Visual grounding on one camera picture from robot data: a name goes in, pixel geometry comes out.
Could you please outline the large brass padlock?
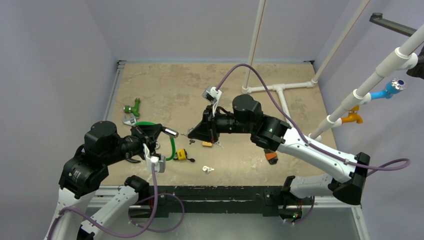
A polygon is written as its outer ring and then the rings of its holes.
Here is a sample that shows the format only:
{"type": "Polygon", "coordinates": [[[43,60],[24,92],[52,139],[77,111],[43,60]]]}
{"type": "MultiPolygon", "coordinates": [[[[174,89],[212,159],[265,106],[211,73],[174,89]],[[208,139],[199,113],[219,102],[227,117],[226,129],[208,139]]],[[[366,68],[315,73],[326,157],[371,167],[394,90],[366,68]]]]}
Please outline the large brass padlock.
{"type": "Polygon", "coordinates": [[[202,142],[202,146],[203,146],[203,147],[211,148],[211,147],[213,146],[213,144],[212,144],[211,142],[203,141],[203,142],[202,142]]]}

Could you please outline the green cable lock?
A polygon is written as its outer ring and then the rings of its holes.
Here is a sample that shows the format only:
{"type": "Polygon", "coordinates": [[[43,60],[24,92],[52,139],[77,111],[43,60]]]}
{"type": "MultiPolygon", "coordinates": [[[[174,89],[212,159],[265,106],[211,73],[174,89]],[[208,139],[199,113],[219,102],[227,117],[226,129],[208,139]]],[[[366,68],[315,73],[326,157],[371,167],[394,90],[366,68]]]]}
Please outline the green cable lock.
{"type": "MultiPolygon", "coordinates": [[[[139,121],[137,123],[135,123],[136,126],[152,126],[155,125],[155,123],[153,122],[149,122],[149,121],[139,121]]],[[[172,153],[169,157],[166,158],[166,161],[171,161],[174,159],[175,154],[177,153],[177,149],[176,149],[176,144],[175,144],[175,140],[172,137],[169,137],[170,140],[170,144],[171,144],[171,150],[172,153]]]]}

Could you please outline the small yellow padlock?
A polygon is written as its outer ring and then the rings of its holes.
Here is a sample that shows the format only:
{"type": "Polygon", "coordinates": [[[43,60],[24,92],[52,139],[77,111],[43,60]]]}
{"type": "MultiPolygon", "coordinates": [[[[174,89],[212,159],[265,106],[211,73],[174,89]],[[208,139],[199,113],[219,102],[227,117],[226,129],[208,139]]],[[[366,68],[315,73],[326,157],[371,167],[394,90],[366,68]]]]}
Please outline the small yellow padlock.
{"type": "Polygon", "coordinates": [[[194,158],[188,157],[188,153],[184,148],[181,148],[175,152],[173,157],[174,161],[189,161],[191,163],[195,163],[196,160],[194,158]]]}

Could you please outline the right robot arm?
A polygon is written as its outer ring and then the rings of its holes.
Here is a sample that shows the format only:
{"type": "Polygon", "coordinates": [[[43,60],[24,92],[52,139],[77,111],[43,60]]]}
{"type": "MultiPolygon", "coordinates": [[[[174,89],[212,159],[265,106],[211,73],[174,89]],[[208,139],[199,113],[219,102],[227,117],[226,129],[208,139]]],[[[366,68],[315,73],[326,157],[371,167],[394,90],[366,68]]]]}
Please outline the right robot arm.
{"type": "Polygon", "coordinates": [[[263,113],[261,104],[250,95],[236,96],[233,111],[207,106],[200,123],[188,133],[188,138],[216,143],[220,134],[249,134],[256,146],[296,157],[324,171],[323,175],[286,178],[280,196],[288,204],[312,196],[333,196],[349,204],[360,205],[370,156],[360,152],[344,153],[306,137],[289,123],[263,113]]]}

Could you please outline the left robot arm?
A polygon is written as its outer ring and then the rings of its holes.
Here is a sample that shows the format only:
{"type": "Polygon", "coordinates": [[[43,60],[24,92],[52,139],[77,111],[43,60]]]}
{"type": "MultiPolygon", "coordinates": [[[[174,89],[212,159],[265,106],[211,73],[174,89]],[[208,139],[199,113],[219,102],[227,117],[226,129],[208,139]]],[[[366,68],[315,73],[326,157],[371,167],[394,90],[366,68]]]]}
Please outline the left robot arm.
{"type": "Polygon", "coordinates": [[[84,143],[64,166],[59,179],[58,201],[46,234],[48,240],[98,240],[104,234],[128,239],[129,233],[110,229],[113,221],[130,205],[142,205],[149,199],[149,184],[138,176],[127,178],[123,187],[94,215],[86,210],[109,175],[108,167],[133,156],[146,161],[152,173],[161,173],[165,157],[156,153],[156,142],[167,131],[161,124],[135,125],[130,135],[122,137],[111,121],[93,124],[84,143]]]}

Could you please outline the orange hex key set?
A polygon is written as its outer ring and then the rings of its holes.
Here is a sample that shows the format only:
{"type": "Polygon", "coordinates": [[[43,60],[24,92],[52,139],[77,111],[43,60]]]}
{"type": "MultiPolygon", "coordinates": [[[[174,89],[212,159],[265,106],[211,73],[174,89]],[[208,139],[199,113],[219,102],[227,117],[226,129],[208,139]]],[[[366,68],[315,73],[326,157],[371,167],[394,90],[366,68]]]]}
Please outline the orange hex key set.
{"type": "Polygon", "coordinates": [[[277,153],[271,149],[264,149],[264,155],[270,165],[275,165],[279,160],[277,153]]]}

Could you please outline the red adjustable wrench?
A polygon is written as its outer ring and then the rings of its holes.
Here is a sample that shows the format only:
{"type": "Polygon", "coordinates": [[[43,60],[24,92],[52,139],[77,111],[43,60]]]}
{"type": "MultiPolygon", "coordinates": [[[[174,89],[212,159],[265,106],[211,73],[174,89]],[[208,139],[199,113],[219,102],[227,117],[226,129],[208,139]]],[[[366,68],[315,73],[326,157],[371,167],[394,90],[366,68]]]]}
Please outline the red adjustable wrench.
{"type": "Polygon", "coordinates": [[[124,116],[122,118],[122,123],[128,126],[134,126],[137,123],[138,118],[133,114],[130,113],[129,116],[124,116]]]}

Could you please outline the orange faucet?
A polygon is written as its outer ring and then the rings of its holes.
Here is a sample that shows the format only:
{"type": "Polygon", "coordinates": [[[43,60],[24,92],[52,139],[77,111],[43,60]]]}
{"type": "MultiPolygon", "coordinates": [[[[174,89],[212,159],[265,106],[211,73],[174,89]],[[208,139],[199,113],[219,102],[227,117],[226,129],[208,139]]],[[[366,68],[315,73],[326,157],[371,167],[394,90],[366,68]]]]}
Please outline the orange faucet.
{"type": "Polygon", "coordinates": [[[353,107],[352,109],[350,109],[348,111],[348,115],[346,117],[342,117],[341,118],[342,124],[353,123],[353,122],[355,122],[357,124],[362,124],[363,123],[363,119],[358,114],[359,109],[360,109],[360,106],[359,105],[356,105],[355,107],[353,107]]]}

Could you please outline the blue faucet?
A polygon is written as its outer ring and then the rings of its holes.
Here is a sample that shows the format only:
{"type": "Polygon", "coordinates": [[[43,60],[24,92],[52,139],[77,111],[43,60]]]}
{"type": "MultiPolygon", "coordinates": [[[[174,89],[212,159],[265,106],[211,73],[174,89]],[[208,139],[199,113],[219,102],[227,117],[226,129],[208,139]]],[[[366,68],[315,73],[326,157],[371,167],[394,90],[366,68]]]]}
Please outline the blue faucet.
{"type": "Polygon", "coordinates": [[[396,95],[403,90],[406,89],[406,83],[404,80],[400,78],[394,78],[391,81],[389,81],[384,89],[378,92],[371,92],[371,100],[377,100],[377,99],[390,99],[393,97],[393,95],[396,95]]]}

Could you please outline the black overhead bar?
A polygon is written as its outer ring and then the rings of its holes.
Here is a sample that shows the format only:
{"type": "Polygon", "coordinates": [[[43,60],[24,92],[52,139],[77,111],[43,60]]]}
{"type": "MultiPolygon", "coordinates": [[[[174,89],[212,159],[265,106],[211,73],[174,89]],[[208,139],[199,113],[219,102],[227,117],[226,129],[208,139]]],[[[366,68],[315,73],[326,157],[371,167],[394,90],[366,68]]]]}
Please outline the black overhead bar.
{"type": "Polygon", "coordinates": [[[380,12],[374,12],[370,16],[369,22],[407,37],[411,37],[417,31],[415,28],[383,18],[383,14],[380,12]]]}

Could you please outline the white pvc pipe frame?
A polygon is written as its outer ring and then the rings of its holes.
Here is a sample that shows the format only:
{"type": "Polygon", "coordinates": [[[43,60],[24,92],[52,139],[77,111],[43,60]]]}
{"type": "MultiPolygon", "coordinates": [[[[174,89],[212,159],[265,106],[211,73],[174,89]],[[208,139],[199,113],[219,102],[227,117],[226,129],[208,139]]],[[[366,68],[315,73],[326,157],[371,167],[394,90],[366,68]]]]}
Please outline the white pvc pipe frame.
{"type": "MultiPolygon", "coordinates": [[[[343,32],[339,36],[332,49],[329,51],[326,59],[315,73],[314,77],[310,81],[301,83],[289,83],[289,84],[274,84],[258,87],[249,87],[249,77],[245,76],[244,84],[241,88],[242,93],[250,94],[253,92],[269,92],[275,91],[278,93],[279,98],[283,100],[282,105],[286,106],[286,100],[283,97],[283,90],[285,89],[298,89],[298,88],[313,88],[318,84],[319,78],[324,72],[325,68],[330,63],[331,59],[335,56],[336,52],[348,36],[350,31],[358,19],[363,14],[364,10],[369,5],[369,0],[363,0],[360,2],[355,13],[347,23],[343,32]]],[[[418,56],[415,54],[415,50],[424,43],[424,27],[421,26],[416,32],[409,37],[409,39],[403,43],[400,47],[395,48],[374,70],[374,72],[362,83],[357,89],[354,89],[340,104],[340,106],[318,125],[309,137],[311,139],[319,139],[323,132],[326,132],[334,126],[342,124],[341,116],[348,112],[351,108],[359,106],[363,103],[364,99],[368,100],[368,93],[373,89],[379,82],[384,78],[390,76],[393,72],[398,70],[409,70],[418,64],[418,56]]]]}

